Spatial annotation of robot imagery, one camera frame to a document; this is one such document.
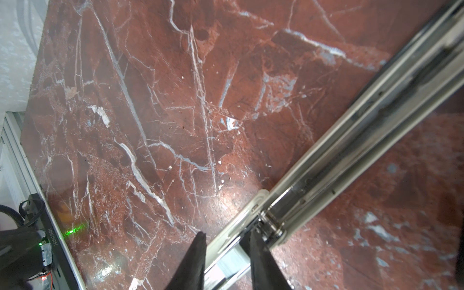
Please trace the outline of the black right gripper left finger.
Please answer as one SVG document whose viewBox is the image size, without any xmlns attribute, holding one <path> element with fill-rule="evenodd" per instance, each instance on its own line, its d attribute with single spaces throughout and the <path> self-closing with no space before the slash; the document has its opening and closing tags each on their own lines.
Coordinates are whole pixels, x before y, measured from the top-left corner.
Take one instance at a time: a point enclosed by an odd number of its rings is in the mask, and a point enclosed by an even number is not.
<svg viewBox="0 0 464 290">
<path fill-rule="evenodd" d="M 189 246 L 166 290 L 203 290 L 206 258 L 206 234 L 199 232 Z"/>
</svg>

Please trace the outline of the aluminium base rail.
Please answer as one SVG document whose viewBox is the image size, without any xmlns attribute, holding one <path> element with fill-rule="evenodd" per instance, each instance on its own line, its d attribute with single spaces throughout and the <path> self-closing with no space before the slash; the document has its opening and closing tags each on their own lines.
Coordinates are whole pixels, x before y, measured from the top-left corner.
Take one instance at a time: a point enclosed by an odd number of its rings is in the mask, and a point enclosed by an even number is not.
<svg viewBox="0 0 464 290">
<path fill-rule="evenodd" d="M 1 204 L 15 211 L 40 186 L 21 145 L 24 114 L 6 112 L 1 127 Z"/>
</svg>

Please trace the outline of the silver staple strip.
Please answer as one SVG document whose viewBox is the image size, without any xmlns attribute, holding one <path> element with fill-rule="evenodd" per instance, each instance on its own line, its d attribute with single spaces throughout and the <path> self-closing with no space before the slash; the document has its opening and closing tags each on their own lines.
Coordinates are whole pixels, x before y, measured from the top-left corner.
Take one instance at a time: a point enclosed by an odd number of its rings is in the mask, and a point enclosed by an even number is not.
<svg viewBox="0 0 464 290">
<path fill-rule="evenodd" d="M 237 245 L 225 254 L 216 264 L 226 279 L 230 279 L 250 266 L 250 256 Z"/>
</svg>

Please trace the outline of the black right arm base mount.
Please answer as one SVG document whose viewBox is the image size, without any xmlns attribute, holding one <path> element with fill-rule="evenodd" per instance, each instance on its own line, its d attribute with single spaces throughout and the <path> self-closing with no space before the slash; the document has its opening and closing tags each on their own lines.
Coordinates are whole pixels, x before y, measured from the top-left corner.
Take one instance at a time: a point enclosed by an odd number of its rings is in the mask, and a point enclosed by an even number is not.
<svg viewBox="0 0 464 290">
<path fill-rule="evenodd" d="M 31 194 L 19 205 L 19 214 L 24 218 L 24 227 L 37 231 L 40 240 L 39 270 L 27 279 L 34 290 L 84 290 L 85 285 L 71 264 L 71 257 L 64 248 L 64 238 L 58 233 L 47 211 L 44 199 Z"/>
</svg>

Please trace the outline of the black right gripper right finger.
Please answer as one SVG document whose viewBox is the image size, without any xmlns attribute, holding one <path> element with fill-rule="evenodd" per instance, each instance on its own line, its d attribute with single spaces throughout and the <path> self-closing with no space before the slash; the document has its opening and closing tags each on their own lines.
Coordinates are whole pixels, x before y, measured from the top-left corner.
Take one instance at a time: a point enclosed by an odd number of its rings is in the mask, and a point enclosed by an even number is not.
<svg viewBox="0 0 464 290">
<path fill-rule="evenodd" d="M 254 290 L 291 289 L 271 251 L 256 230 L 250 233 L 250 262 Z"/>
</svg>

